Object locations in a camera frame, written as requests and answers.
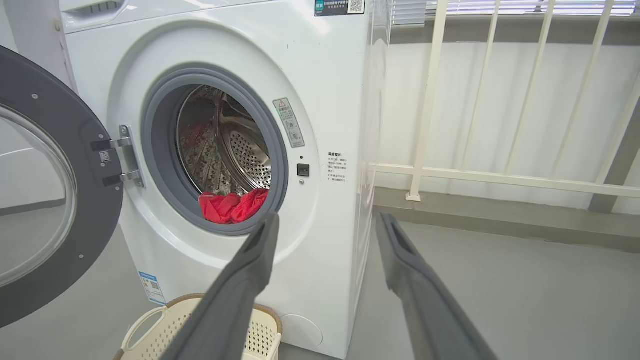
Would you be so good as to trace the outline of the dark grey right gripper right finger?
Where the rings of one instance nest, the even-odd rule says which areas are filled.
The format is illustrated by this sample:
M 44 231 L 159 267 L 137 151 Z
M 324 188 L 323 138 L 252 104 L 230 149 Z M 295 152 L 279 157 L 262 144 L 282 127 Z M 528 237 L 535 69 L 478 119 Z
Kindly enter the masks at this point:
M 387 287 L 400 299 L 416 360 L 494 360 L 496 354 L 393 215 L 375 215 Z

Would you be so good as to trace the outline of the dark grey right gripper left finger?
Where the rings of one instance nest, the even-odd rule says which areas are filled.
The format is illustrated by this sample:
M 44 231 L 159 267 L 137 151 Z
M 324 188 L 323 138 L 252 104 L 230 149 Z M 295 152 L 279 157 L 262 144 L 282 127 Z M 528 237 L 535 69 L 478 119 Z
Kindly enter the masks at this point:
M 162 360 L 240 360 L 256 297 L 270 283 L 279 215 L 268 212 L 196 306 Z

